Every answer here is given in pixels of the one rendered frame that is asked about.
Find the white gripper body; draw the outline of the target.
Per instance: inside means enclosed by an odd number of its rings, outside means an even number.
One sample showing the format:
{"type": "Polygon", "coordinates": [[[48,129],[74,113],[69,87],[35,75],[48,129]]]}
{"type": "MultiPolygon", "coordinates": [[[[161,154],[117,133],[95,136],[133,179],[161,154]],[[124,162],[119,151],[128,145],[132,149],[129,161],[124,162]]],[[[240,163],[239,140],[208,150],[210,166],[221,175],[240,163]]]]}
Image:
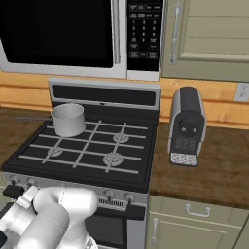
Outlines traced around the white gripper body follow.
{"type": "Polygon", "coordinates": [[[17,199],[16,204],[25,209],[29,209],[32,206],[32,201],[37,193],[38,189],[35,186],[31,186],[22,196],[17,199]]]}

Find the stainless steel stove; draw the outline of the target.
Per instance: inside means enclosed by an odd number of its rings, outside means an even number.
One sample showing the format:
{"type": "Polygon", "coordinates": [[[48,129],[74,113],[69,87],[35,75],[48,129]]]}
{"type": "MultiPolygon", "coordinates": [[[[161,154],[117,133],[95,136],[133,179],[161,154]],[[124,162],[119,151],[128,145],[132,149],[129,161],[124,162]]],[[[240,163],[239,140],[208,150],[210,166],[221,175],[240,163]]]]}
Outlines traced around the stainless steel stove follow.
{"type": "Polygon", "coordinates": [[[133,194],[132,204],[146,208],[147,222],[159,85],[51,79],[49,91],[53,107],[84,107],[86,129],[65,138],[56,135],[52,121],[44,121],[3,163],[8,185],[15,175],[13,186],[26,190],[27,179],[33,178],[37,188],[84,188],[98,198],[107,199],[105,192],[111,190],[112,200],[126,203],[125,194],[133,194]]]}

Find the silver saucepan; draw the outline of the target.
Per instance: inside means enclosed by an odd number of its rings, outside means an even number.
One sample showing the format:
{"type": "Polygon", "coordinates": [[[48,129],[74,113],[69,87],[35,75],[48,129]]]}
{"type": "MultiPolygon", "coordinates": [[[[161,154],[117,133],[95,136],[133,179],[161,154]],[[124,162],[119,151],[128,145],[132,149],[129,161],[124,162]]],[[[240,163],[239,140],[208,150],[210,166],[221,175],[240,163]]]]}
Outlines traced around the silver saucepan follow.
{"type": "Polygon", "coordinates": [[[52,121],[55,133],[66,138],[78,136],[86,129],[85,109],[76,103],[54,107],[48,118],[18,117],[18,120],[52,121]]]}

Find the black oven door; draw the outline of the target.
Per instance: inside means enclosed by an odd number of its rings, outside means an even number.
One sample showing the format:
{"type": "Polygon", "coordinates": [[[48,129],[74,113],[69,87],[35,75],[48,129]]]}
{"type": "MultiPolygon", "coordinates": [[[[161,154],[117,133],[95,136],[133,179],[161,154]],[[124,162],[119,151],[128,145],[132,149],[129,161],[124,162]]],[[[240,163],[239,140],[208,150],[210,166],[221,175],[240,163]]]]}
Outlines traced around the black oven door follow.
{"type": "Polygon", "coordinates": [[[86,228],[99,249],[145,249],[146,215],[143,221],[123,217],[100,216],[86,218],[86,228]]]}

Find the silver microwave oven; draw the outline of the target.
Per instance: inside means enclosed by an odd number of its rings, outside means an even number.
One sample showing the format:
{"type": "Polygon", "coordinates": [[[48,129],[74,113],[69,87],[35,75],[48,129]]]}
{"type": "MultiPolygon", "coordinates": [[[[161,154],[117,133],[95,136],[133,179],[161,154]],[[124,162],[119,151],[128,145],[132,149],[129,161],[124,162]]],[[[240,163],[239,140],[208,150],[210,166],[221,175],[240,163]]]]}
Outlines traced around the silver microwave oven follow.
{"type": "Polygon", "coordinates": [[[126,65],[114,64],[111,0],[0,0],[0,70],[156,81],[165,0],[126,0],[126,65]]]}

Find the black and silver coffee machine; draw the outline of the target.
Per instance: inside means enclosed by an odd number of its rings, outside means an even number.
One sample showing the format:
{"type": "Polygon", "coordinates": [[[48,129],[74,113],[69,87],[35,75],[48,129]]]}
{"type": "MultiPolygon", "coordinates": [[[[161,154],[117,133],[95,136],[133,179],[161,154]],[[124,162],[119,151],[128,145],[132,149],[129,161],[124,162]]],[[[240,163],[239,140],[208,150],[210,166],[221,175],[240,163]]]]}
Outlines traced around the black and silver coffee machine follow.
{"type": "Polygon", "coordinates": [[[178,88],[173,94],[169,118],[169,162],[197,167],[205,133],[206,115],[200,91],[193,87],[178,88]]]}

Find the green drawer front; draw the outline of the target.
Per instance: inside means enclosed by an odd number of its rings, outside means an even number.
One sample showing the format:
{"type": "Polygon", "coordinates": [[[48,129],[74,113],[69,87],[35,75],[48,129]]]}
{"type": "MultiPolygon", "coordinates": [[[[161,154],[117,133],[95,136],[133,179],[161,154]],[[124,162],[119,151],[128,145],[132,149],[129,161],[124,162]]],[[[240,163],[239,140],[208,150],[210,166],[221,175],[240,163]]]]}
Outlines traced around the green drawer front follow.
{"type": "Polygon", "coordinates": [[[215,225],[221,224],[237,229],[243,227],[249,215],[249,211],[244,209],[163,196],[150,196],[150,210],[169,217],[201,221],[215,225]],[[190,204],[195,210],[203,210],[205,207],[209,207],[211,209],[210,216],[201,218],[189,215],[185,210],[186,204],[190,204]]]}

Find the white wall socket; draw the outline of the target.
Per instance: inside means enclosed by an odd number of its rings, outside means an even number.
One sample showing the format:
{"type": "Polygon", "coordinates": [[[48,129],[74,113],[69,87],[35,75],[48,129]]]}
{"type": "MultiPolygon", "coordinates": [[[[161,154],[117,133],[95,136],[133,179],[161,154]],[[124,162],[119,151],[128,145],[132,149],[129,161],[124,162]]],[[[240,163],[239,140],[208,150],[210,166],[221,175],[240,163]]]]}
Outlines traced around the white wall socket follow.
{"type": "Polygon", "coordinates": [[[238,83],[236,85],[234,101],[247,101],[249,98],[249,83],[238,83]]]}

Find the green wall cupboard door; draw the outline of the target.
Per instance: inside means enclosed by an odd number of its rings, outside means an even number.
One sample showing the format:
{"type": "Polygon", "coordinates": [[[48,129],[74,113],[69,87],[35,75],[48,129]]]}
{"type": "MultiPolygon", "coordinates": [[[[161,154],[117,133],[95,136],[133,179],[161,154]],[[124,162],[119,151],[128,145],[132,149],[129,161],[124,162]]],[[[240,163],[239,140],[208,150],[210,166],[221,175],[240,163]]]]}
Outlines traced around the green wall cupboard door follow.
{"type": "Polygon", "coordinates": [[[165,78],[249,82],[249,0],[167,0],[163,41],[165,78]],[[170,65],[177,3],[176,61],[170,65]]]}

